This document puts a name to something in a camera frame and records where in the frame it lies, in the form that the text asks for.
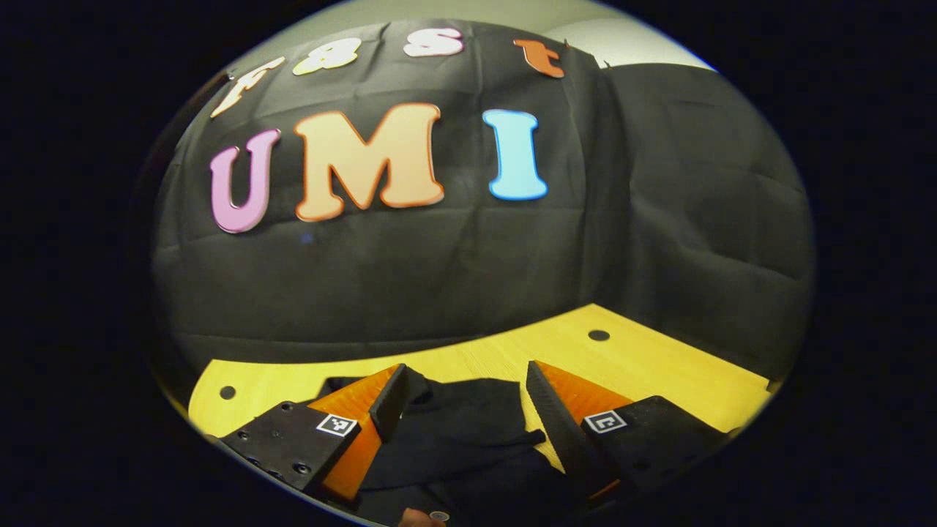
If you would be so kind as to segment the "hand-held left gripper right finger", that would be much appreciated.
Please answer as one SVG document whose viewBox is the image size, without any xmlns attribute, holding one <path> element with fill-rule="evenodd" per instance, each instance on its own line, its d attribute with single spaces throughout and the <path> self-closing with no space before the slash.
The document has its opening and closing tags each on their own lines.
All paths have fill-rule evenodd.
<svg viewBox="0 0 937 527">
<path fill-rule="evenodd" d="M 728 441 L 667 398 L 630 400 L 531 360 L 525 388 L 576 497 L 589 504 L 651 493 Z"/>
</svg>

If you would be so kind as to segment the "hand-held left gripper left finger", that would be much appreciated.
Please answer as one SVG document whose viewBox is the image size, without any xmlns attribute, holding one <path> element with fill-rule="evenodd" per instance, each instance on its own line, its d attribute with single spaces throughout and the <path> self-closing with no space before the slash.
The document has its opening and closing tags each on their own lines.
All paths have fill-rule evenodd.
<svg viewBox="0 0 937 527">
<path fill-rule="evenodd" d="M 397 364 L 311 403 L 281 401 L 218 444 L 301 493 L 354 504 L 408 404 L 408 374 Z"/>
</svg>

